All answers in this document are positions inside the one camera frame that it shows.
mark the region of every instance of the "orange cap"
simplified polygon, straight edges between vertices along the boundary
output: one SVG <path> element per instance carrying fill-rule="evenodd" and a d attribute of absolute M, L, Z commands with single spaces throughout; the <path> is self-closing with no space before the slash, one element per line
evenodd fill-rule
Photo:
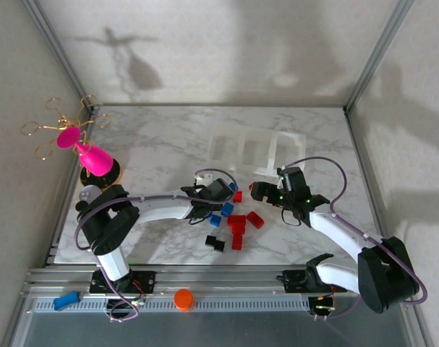
<path fill-rule="evenodd" d="M 188 289 L 180 289 L 174 294 L 174 304 L 178 309 L 188 312 L 193 308 L 195 298 Z"/>

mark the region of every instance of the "clear plastic tray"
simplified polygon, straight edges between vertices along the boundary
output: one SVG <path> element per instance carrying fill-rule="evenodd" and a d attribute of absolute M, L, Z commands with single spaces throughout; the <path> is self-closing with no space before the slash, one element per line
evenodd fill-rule
<path fill-rule="evenodd" d="M 208 151 L 214 167 L 277 177 L 277 168 L 303 159 L 306 135 L 216 123 Z"/>

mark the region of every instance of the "marble surface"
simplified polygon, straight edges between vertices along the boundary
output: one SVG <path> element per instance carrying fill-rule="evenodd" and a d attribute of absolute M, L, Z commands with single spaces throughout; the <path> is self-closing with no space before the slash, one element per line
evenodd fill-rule
<path fill-rule="evenodd" d="M 105 129 L 94 129 L 92 140 L 110 152 L 124 168 L 123 187 L 131 194 L 167 192 L 193 183 L 193 173 L 207 166 L 210 132 L 216 122 L 272 129 L 307 137 L 306 155 L 324 155 L 346 170 L 349 186 L 337 210 L 361 229 L 376 232 L 372 212 L 348 128 L 340 108 L 239 108 L 207 106 L 104 106 L 114 120 Z M 341 190 L 337 168 L 311 160 L 304 175 L 313 194 L 333 199 Z M 209 222 L 190 226 L 186 220 L 136 223 L 122 247 L 129 263 L 184 265 L 285 265 L 304 263 L 324 252 L 342 257 L 346 253 L 321 233 L 305 225 L 284 224 L 281 211 L 251 199 L 248 185 L 262 177 L 235 175 L 243 202 L 235 213 L 254 210 L 265 220 L 257 230 L 247 224 L 242 251 L 231 250 L 232 235 L 223 220 L 219 228 Z M 75 248 L 81 183 L 77 184 L 62 232 L 55 263 L 94 263 L 92 254 Z M 226 242 L 224 253 L 205 246 L 208 234 Z M 80 243 L 86 244 L 83 236 Z"/>

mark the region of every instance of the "red block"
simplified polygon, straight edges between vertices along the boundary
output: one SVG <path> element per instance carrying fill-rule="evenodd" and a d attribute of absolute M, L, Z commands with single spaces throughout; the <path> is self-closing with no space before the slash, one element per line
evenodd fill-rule
<path fill-rule="evenodd" d="M 235 249 L 236 251 L 241 251 L 242 244 L 243 244 L 243 236 L 234 234 L 234 238 L 232 239 L 232 249 Z"/>
<path fill-rule="evenodd" d="M 247 220 L 258 229 L 264 225 L 263 219 L 255 211 L 247 214 Z"/>
<path fill-rule="evenodd" d="M 246 223 L 247 223 L 247 217 L 245 215 L 230 215 L 229 217 L 227 217 L 228 226 L 234 226 L 236 224 L 245 225 Z"/>
<path fill-rule="evenodd" d="M 242 202 L 242 192 L 237 192 L 232 200 L 233 202 Z"/>
<path fill-rule="evenodd" d="M 244 224 L 232 225 L 232 233 L 233 233 L 233 235 L 244 235 L 245 234 L 245 225 Z"/>

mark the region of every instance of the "blue object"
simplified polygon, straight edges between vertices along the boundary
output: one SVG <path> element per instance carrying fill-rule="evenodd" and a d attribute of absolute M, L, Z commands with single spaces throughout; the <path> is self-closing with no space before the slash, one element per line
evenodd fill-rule
<path fill-rule="evenodd" d="M 234 206 L 231 203 L 226 202 L 222 207 L 221 214 L 224 217 L 229 217 L 229 215 L 231 215 L 233 211 L 234 211 Z"/>
<path fill-rule="evenodd" d="M 63 295 L 54 299 L 54 310 L 60 311 L 65 307 L 80 302 L 80 293 L 78 291 L 72 291 L 67 295 Z"/>
<path fill-rule="evenodd" d="M 214 226 L 219 226 L 219 224 L 221 224 L 221 217 L 219 217 L 218 215 L 212 215 L 211 216 L 211 220 L 210 220 L 210 224 L 214 225 Z"/>

